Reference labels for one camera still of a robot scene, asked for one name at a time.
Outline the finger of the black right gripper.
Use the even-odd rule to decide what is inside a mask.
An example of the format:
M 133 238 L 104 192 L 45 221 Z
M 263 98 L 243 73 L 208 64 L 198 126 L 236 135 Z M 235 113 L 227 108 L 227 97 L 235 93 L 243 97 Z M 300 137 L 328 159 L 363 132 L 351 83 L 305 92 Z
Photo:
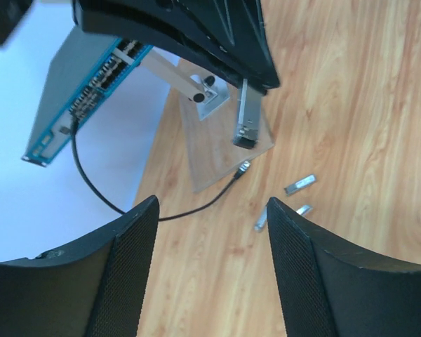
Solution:
M 207 1 L 206 24 L 242 77 L 262 88 L 279 87 L 259 1 Z
M 75 24 L 85 32 L 151 44 L 240 87 L 245 78 L 222 54 L 206 24 L 206 2 L 73 1 L 72 9 Z M 247 80 L 266 94 L 266 88 Z

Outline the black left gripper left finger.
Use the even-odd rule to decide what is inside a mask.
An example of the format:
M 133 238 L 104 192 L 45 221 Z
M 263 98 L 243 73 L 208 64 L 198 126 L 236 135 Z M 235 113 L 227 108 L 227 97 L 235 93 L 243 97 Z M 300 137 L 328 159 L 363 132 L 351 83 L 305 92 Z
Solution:
M 159 200 L 36 258 L 0 263 L 0 336 L 135 336 Z

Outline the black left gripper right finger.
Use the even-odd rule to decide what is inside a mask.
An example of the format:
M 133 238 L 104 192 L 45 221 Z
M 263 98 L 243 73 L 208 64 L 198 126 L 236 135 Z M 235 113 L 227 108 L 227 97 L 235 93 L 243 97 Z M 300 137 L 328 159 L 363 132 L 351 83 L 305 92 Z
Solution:
M 288 336 L 421 336 L 421 264 L 376 253 L 267 204 Z

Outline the blue-faced grey network switch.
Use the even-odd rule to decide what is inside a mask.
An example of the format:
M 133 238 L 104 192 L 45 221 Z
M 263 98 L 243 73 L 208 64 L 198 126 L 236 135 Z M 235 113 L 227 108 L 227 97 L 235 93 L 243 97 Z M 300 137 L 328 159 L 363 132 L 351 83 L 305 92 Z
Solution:
M 73 27 L 50 62 L 22 159 L 49 165 L 71 140 L 72 120 L 85 124 L 151 49 L 138 40 Z

